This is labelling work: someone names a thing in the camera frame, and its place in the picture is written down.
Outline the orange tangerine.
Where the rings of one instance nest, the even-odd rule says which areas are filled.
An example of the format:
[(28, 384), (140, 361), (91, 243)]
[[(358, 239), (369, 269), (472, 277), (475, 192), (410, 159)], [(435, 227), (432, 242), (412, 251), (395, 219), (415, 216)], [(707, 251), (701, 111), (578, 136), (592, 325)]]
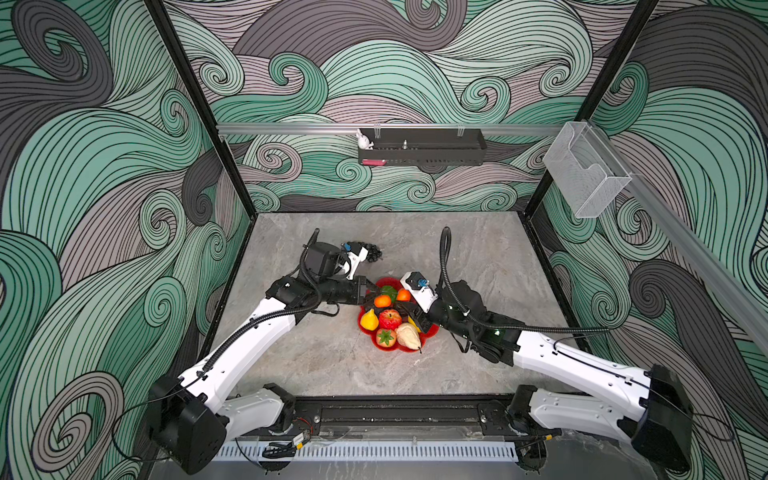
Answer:
[(390, 308), (393, 304), (393, 301), (390, 296), (386, 294), (378, 295), (374, 298), (374, 307), (378, 309), (387, 309)]
[(396, 301), (397, 302), (410, 302), (412, 300), (411, 293), (406, 289), (400, 289), (397, 292)]

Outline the green lime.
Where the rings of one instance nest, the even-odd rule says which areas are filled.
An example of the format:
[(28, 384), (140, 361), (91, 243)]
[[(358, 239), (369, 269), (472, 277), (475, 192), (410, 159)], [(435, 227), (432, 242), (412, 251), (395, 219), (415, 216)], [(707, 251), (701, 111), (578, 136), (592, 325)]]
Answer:
[(392, 286), (385, 285), (381, 288), (381, 293), (383, 295), (387, 295), (390, 298), (396, 298), (398, 294), (398, 290)]

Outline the small yellow lemon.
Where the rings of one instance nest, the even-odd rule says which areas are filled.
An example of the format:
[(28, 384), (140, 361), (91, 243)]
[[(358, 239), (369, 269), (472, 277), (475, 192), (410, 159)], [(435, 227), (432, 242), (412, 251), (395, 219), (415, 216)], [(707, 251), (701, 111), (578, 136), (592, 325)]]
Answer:
[(379, 317), (374, 309), (368, 310), (359, 319), (359, 326), (368, 332), (375, 332), (379, 328)]

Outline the black grape bunch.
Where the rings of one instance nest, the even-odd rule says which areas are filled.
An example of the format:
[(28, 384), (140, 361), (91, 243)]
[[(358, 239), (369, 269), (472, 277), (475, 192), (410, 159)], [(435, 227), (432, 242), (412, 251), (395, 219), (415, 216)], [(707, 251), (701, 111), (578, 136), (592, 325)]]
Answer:
[(377, 245), (365, 243), (364, 248), (367, 251), (366, 259), (365, 259), (366, 262), (374, 263), (379, 261), (382, 258), (383, 253)]

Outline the red apple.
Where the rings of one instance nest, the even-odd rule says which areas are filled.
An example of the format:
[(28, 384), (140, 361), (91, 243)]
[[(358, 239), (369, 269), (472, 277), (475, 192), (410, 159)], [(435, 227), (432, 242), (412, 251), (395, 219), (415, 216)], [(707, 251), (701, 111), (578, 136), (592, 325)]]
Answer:
[(379, 328), (386, 330), (396, 330), (403, 322), (400, 313), (395, 309), (383, 310), (379, 316)]

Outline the red flower-shaped fruit bowl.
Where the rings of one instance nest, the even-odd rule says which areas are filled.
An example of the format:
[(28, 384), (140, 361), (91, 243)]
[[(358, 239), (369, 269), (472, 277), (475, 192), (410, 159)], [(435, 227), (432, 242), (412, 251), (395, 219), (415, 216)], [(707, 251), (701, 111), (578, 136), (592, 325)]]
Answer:
[[(360, 307), (357, 317), (358, 329), (370, 338), (372, 345), (378, 350), (384, 352), (401, 351), (405, 353), (415, 353), (414, 349), (410, 349), (407, 346), (400, 344), (399, 341), (394, 338), (399, 324), (395, 325), (393, 322), (389, 322), (384, 327), (379, 325), (380, 313), (385, 309), (397, 310), (401, 320), (417, 330), (421, 346), (424, 346), (428, 339), (437, 334), (439, 327), (437, 325), (432, 325), (428, 330), (422, 330), (412, 317), (406, 315), (407, 311), (402, 308), (405, 300), (408, 300), (408, 303), (412, 305), (416, 305), (416, 302), (412, 297), (406, 297), (405, 295), (400, 294), (403, 287), (399, 279), (394, 277), (383, 277), (376, 282), (376, 285), (382, 289), (382, 292), (375, 295), (373, 300), (370, 300)], [(388, 295), (391, 298), (390, 304), (385, 309), (379, 309), (376, 304), (375, 299), (381, 295)]]

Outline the large yellow lemon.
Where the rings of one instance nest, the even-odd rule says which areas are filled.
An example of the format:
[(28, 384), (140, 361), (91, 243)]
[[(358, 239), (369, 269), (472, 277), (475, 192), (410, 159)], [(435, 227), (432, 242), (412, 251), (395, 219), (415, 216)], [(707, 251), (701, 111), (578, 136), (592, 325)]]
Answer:
[(414, 320), (413, 320), (413, 319), (412, 319), (410, 316), (408, 316), (408, 318), (407, 318), (407, 321), (408, 321), (408, 323), (409, 323), (410, 325), (412, 325), (412, 326), (413, 326), (413, 328), (414, 328), (414, 329), (415, 329), (415, 330), (416, 330), (418, 333), (422, 333), (422, 331), (421, 331), (421, 329), (419, 328), (419, 326), (417, 325), (417, 323), (416, 323), (416, 322), (415, 322), (415, 321), (414, 321)]

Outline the red strawberry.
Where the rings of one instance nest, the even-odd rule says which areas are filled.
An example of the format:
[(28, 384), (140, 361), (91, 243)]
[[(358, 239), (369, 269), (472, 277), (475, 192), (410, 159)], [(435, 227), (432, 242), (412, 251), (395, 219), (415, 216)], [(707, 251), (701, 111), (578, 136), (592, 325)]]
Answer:
[(397, 344), (397, 334), (391, 329), (379, 329), (375, 334), (375, 343), (379, 348), (392, 349)]

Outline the beige pear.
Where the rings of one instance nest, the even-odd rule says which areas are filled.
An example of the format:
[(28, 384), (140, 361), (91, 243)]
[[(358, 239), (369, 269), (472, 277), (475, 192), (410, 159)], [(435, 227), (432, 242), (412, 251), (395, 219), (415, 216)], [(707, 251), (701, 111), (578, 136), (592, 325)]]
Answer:
[(395, 330), (396, 340), (400, 346), (409, 350), (419, 351), (422, 348), (422, 342), (419, 331), (410, 323), (402, 323)]

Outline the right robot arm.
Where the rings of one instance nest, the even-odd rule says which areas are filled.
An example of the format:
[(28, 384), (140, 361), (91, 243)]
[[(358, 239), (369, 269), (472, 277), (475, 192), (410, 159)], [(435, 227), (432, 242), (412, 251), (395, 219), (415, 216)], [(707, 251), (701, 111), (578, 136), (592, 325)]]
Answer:
[(725, 421), (695, 411), (679, 377), (667, 367), (654, 364), (643, 370), (565, 342), (566, 336), (600, 335), (606, 328), (534, 327), (488, 310), (465, 281), (450, 280), (451, 242), (451, 230), (445, 227), (437, 283), (418, 272), (401, 279), (418, 305), (417, 325), (448, 331), (464, 353), (473, 351), (494, 364), (538, 372), (577, 390), (562, 394), (519, 388), (507, 409), (516, 428), (536, 438), (574, 430), (627, 443), (651, 463), (679, 474), (692, 469), (695, 432), (718, 442), (734, 441), (735, 432)]

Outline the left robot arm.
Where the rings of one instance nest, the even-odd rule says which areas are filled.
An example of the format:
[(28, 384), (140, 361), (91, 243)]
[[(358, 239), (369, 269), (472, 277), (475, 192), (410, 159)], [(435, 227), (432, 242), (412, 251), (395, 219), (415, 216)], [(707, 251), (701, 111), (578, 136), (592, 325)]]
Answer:
[(221, 447), (262, 427), (287, 431), (294, 398), (267, 384), (254, 394), (231, 392), (262, 355), (321, 305), (363, 305), (375, 284), (358, 274), (380, 250), (359, 241), (339, 246), (316, 234), (303, 246), (296, 267), (276, 279), (253, 313), (216, 349), (178, 376), (158, 378), (140, 403), (150, 440), (188, 474), (207, 466)]

